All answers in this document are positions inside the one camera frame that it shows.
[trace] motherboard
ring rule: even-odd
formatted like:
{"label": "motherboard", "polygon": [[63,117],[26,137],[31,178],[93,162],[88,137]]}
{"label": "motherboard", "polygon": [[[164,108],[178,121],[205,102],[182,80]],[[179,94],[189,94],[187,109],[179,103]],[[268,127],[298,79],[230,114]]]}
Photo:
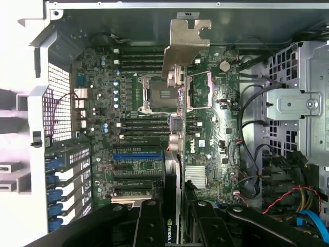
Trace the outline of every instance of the motherboard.
{"label": "motherboard", "polygon": [[[94,207],[131,205],[151,197],[162,180],[166,150],[177,150],[172,121],[181,88],[161,77],[165,47],[88,48],[72,65],[75,88],[87,89],[83,112],[93,148]],[[210,47],[187,67],[185,181],[198,198],[232,203],[237,171],[239,60],[236,50]]]}

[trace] green circuit board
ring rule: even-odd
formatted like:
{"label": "green circuit board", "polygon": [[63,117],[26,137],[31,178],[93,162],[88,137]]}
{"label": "green circuit board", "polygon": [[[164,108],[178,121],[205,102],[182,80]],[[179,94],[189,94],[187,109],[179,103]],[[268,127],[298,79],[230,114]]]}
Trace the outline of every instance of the green circuit board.
{"label": "green circuit board", "polygon": [[[161,180],[164,173],[159,155],[168,147],[168,113],[177,111],[177,89],[168,89],[160,77],[164,48],[89,48],[72,66],[75,88],[88,89],[83,110],[86,131],[92,137],[96,209],[113,199],[130,202],[130,198],[149,196],[153,181]],[[219,69],[223,61],[230,64],[227,72]],[[201,178],[204,185],[196,191],[200,199],[230,203],[236,183],[228,152],[237,138],[237,51],[210,47],[188,67],[188,75],[186,172],[191,180]],[[151,114],[140,111],[146,97],[141,83],[145,76],[150,78]],[[127,154],[149,156],[120,159]],[[191,167],[201,173],[191,175]]]}

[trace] metal card retainer bracket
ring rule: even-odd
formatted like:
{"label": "metal card retainer bracket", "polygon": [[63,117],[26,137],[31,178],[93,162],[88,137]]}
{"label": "metal card retainer bracket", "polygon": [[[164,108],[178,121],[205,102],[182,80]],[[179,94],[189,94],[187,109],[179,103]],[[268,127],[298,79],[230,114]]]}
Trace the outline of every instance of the metal card retainer bracket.
{"label": "metal card retainer bracket", "polygon": [[175,65],[190,65],[199,51],[210,46],[210,40],[201,39],[200,30],[211,29],[210,20],[195,20],[194,28],[189,29],[187,20],[171,20],[170,45],[164,50],[162,77],[173,75]]}
{"label": "metal card retainer bracket", "polygon": [[299,89],[275,89],[267,93],[266,117],[273,120],[299,120],[321,114],[321,95]]}

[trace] blue cable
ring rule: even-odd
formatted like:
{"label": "blue cable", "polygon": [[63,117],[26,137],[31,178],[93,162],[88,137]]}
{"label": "blue cable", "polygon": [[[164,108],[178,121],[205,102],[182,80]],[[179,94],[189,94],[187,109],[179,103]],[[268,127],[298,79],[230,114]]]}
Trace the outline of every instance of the blue cable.
{"label": "blue cable", "polygon": [[[323,224],[322,220],[314,214],[311,210],[302,210],[299,212],[302,215],[308,215],[312,221],[314,222],[315,226],[318,228],[322,239],[325,243],[329,243],[329,233],[327,229],[325,228],[325,225]],[[302,218],[297,218],[297,226],[303,226],[304,220]]]}

